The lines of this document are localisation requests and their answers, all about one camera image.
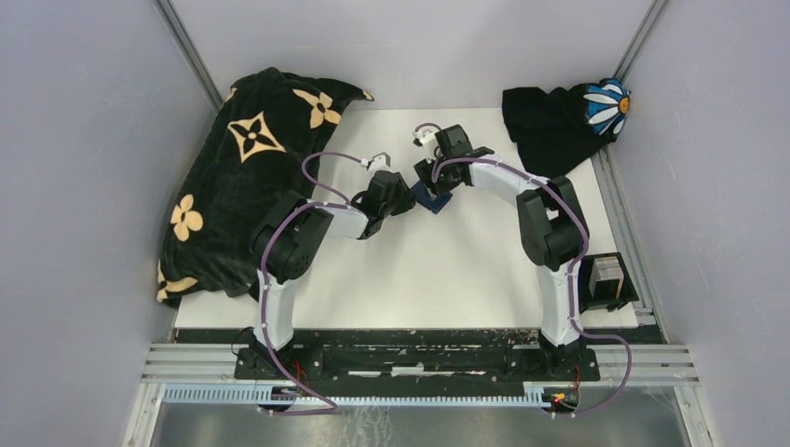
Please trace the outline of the blue leather card holder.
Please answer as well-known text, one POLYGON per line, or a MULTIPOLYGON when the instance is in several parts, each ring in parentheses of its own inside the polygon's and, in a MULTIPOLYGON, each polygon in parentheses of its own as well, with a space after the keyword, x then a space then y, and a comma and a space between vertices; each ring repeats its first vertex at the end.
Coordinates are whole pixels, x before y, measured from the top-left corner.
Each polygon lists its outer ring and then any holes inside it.
POLYGON ((433 196, 422 181, 415 183, 411 187, 411 192, 415 196, 415 203, 434 215, 439 214, 453 197, 450 192, 433 196))

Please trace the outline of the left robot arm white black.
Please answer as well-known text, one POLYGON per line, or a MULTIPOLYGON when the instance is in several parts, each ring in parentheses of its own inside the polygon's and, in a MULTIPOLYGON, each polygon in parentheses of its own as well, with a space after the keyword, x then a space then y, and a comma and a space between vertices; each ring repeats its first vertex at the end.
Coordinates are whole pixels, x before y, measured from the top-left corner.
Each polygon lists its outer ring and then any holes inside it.
POLYGON ((313 264, 327 237, 365 240, 383 222, 411 210, 415 194, 398 172, 378 171, 367 188, 348 204, 314 201, 285 194, 267 214, 252 238, 252 251, 261 256, 257 270, 259 322, 253 329, 265 345, 257 365, 279 379, 293 366, 285 346, 293 339, 295 287, 313 264))

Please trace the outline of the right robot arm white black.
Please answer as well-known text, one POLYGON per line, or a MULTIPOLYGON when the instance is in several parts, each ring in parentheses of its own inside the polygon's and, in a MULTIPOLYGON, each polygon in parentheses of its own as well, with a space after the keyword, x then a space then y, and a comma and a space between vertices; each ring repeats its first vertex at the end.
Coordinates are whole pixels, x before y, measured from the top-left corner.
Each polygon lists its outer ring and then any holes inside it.
POLYGON ((417 202, 438 213, 460 185, 482 189, 513 206, 521 245, 538 269, 542 298, 540 372, 561 380, 576 366, 569 347, 582 333, 578 274, 589 248, 589 230, 572 182, 527 173, 503 161, 493 150, 471 145, 459 125, 441 129, 424 123, 413 131, 424 159, 415 164, 417 202))

